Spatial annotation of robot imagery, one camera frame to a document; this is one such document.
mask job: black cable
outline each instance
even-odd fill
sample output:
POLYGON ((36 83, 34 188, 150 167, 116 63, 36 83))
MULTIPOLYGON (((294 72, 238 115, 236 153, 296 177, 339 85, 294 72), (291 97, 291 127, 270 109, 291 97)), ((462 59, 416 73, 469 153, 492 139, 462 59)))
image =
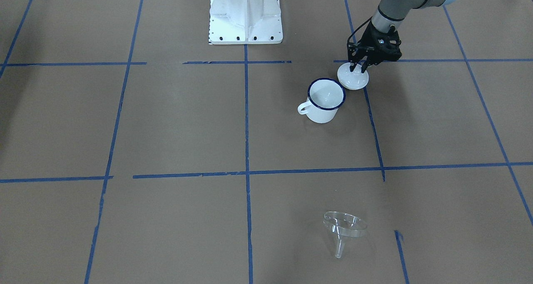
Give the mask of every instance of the black cable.
POLYGON ((368 20, 366 20, 366 22, 362 23, 360 26, 357 27, 357 29, 352 33, 352 35, 350 35, 350 37, 348 38, 348 43, 350 43, 350 39, 352 39, 352 37, 354 37, 354 35, 356 34, 357 31, 359 31, 360 28, 362 28, 363 26, 365 26, 368 22, 370 22, 370 20, 372 19, 372 17, 369 17, 368 20))

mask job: mug rim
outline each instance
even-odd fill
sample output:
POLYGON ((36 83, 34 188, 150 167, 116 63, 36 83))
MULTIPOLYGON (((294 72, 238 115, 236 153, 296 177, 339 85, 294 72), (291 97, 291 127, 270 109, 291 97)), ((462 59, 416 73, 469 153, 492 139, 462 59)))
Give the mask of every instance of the mug rim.
POLYGON ((335 109, 338 109, 339 107, 341 107, 342 104, 344 104, 344 101, 346 100, 346 91, 344 90, 344 87, 341 85, 341 83, 339 83, 339 82, 338 82, 337 80, 335 80, 335 79, 331 79, 331 78, 318 78, 318 79, 316 79, 315 81, 313 81, 313 82, 309 85, 309 87, 308 87, 308 89, 307 89, 307 97, 309 98, 309 101, 310 101, 315 107, 317 107, 317 108, 320 108, 320 109, 322 109, 322 110, 335 110, 335 109), (335 107, 333 107, 333 108, 324 108, 324 107, 322 107, 322 106, 319 106, 318 104, 316 104, 316 103, 313 101, 313 99, 311 98, 311 86, 313 86, 313 84, 314 84, 315 82, 318 82, 318 81, 320 81, 320 80, 330 80, 330 81, 333 81, 333 82, 337 83, 337 85, 341 88, 341 90, 342 90, 342 101, 341 101, 341 103, 340 103, 339 105, 337 105, 337 106, 335 106, 335 107))

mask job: mug handle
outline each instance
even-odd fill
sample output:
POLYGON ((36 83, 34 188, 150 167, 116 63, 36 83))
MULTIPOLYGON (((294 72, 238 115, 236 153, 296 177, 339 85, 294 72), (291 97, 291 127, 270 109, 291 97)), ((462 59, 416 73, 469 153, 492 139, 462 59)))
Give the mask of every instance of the mug handle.
POLYGON ((306 108, 308 106, 311 106, 311 105, 313 105, 313 103, 311 103, 311 101, 307 101, 307 102, 301 103, 298 106, 298 113, 301 114, 301 115, 306 115, 309 112, 309 110, 307 110, 307 109, 304 110, 304 108, 306 108))

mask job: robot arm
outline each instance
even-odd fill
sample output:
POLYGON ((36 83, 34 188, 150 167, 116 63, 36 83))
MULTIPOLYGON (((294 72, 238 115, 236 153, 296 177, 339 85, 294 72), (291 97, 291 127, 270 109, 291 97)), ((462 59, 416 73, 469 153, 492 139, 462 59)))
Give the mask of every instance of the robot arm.
POLYGON ((350 39, 364 24, 348 38, 348 60, 353 72, 356 64, 365 56, 367 59, 361 67, 364 73, 368 66, 378 65, 383 61, 397 61, 401 57, 398 27, 411 9, 447 5, 455 0, 381 0, 377 11, 357 43, 350 39))

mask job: funnel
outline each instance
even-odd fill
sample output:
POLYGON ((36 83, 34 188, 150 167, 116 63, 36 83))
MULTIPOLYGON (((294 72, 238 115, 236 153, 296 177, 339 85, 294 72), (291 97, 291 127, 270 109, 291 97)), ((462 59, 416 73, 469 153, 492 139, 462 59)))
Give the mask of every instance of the funnel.
POLYGON ((324 214, 324 225, 335 234, 335 257, 341 258, 347 239, 363 237, 367 225, 351 214, 329 211, 324 214))

